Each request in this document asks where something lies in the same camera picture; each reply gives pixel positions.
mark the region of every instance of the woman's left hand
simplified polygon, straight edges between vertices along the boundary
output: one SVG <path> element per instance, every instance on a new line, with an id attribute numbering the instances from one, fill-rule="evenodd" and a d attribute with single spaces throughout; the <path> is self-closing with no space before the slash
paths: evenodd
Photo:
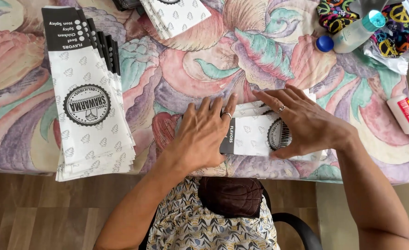
<path id="1" fill-rule="evenodd" d="M 228 133 L 231 118 L 225 113 L 220 117 L 223 99 L 218 97 L 210 104 L 210 98 L 205 97 L 198 110 L 193 103 L 188 105 L 175 139 L 161 155 L 173 168 L 181 168 L 176 170 L 186 171 L 185 174 L 224 162 L 220 144 Z M 236 104 L 237 95 L 232 94 L 224 112 L 232 115 Z"/>

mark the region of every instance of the blue bottle cap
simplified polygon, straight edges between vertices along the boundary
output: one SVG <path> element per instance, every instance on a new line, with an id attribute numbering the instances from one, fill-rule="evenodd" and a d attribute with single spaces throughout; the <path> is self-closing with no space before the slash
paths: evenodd
<path id="1" fill-rule="evenodd" d="M 380 11 L 371 10 L 362 18 L 362 24 L 369 32 L 374 32 L 385 26 L 386 19 Z"/>
<path id="2" fill-rule="evenodd" d="M 321 52 L 329 52 L 334 48 L 334 41 L 329 36 L 321 36 L 317 39 L 315 45 Z"/>

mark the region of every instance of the dark brown fabric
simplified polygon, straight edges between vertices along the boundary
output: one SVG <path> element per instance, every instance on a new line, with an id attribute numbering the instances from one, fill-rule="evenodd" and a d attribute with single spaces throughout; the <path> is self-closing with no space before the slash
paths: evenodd
<path id="1" fill-rule="evenodd" d="M 198 197 L 225 218 L 259 218 L 263 186 L 255 178 L 203 177 Z"/>

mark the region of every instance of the woman's right hand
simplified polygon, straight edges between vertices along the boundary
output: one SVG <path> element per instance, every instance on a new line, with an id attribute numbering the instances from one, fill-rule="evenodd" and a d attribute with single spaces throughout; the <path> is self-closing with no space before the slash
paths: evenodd
<path id="1" fill-rule="evenodd" d="M 273 157 L 288 159 L 326 149 L 342 151 L 358 139 L 354 126 L 330 114 L 294 86 L 252 92 L 275 112 L 285 106 L 280 116 L 290 130 L 292 142 L 272 152 Z"/>

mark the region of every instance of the white glue bottle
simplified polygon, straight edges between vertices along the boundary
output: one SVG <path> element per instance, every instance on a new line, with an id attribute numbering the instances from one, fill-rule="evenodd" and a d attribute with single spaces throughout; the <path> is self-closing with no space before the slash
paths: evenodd
<path id="1" fill-rule="evenodd" d="M 386 101 L 394 116 L 399 122 L 401 129 L 409 135 L 409 99 L 401 94 Z"/>
<path id="2" fill-rule="evenodd" d="M 366 42 L 376 30 L 385 26 L 385 23 L 385 17 L 380 11 L 371 10 L 365 17 L 344 27 L 332 37 L 334 51 L 336 53 L 349 53 L 355 50 Z"/>

